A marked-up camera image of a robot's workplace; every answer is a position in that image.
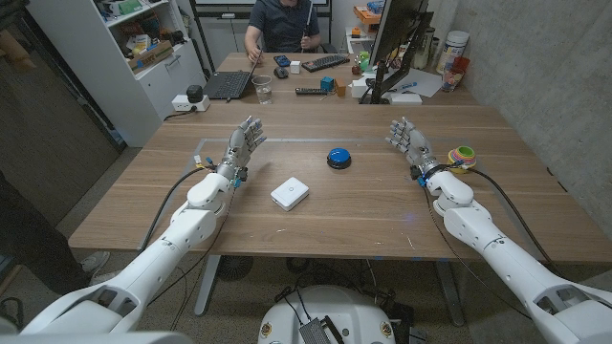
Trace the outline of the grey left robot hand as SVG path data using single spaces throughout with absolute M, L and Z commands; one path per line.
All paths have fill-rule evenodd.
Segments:
M 229 143 L 216 173 L 232 181 L 251 159 L 251 153 L 266 140 L 262 137 L 260 118 L 248 117 L 241 122 L 229 137 Z

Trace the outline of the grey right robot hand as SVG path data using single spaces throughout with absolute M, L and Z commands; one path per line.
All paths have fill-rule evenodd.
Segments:
M 427 181 L 446 167 L 434 157 L 430 142 L 416 126 L 406 118 L 392 120 L 390 137 L 385 141 L 405 155 L 410 165 L 412 180 Z

